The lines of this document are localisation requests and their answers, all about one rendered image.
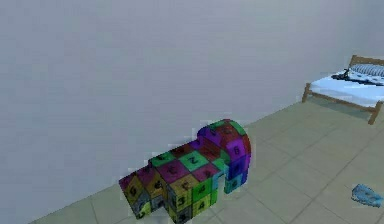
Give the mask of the multicoloured block-patterned chair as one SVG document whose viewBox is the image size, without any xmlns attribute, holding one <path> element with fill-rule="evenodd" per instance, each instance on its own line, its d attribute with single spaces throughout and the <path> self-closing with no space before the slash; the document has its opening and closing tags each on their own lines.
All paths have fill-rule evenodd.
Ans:
<svg viewBox="0 0 384 224">
<path fill-rule="evenodd" d="M 218 182 L 229 194 L 246 183 L 252 151 L 244 128 L 223 119 L 201 128 L 196 139 L 151 158 L 119 180 L 136 218 L 164 208 L 185 224 L 217 202 Z"/>
</svg>

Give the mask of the black object on bed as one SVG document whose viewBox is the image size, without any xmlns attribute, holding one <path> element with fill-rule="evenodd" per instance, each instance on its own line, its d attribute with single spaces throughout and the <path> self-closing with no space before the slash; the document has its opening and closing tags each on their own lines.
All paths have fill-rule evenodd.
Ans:
<svg viewBox="0 0 384 224">
<path fill-rule="evenodd" d="M 350 78 L 348 73 L 349 73 L 349 70 L 345 69 L 342 74 L 332 75 L 331 78 L 335 79 L 335 80 L 344 80 L 344 81 L 349 81 L 349 82 L 356 82 L 356 83 L 363 84 L 363 85 L 382 86 L 382 83 L 379 83 L 379 82 L 372 82 L 372 81 L 369 81 L 369 80 L 361 80 L 361 79 Z"/>
</svg>

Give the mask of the wooden bed with white mattress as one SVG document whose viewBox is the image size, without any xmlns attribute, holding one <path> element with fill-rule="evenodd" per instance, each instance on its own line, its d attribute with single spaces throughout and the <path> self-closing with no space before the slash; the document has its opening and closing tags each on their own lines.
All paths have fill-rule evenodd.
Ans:
<svg viewBox="0 0 384 224">
<path fill-rule="evenodd" d="M 355 64 L 375 64 L 384 66 L 384 59 L 353 55 L 346 69 L 350 70 Z M 368 124 L 373 125 L 381 108 L 384 106 L 384 77 L 355 76 L 348 73 L 350 78 L 379 82 L 382 83 L 382 86 L 363 85 L 356 82 L 335 80 L 331 78 L 332 75 L 342 74 L 344 70 L 319 80 L 306 83 L 301 102 L 304 103 L 309 96 L 313 96 L 348 105 L 370 113 Z"/>
</svg>

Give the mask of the grey striped pillow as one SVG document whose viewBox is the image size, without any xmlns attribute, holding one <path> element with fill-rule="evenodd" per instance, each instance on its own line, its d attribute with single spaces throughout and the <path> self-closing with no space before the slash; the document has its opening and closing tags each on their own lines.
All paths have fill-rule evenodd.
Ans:
<svg viewBox="0 0 384 224">
<path fill-rule="evenodd" d="M 349 73 L 355 76 L 378 76 L 384 77 L 384 66 L 375 64 L 355 64 Z"/>
</svg>

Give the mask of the blue cloth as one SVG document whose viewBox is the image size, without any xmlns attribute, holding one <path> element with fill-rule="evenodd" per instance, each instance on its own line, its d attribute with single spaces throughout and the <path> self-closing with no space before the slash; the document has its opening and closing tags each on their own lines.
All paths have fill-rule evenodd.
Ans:
<svg viewBox="0 0 384 224">
<path fill-rule="evenodd" d="M 363 205 L 380 208 L 384 198 L 364 184 L 356 185 L 352 190 L 351 199 Z"/>
</svg>

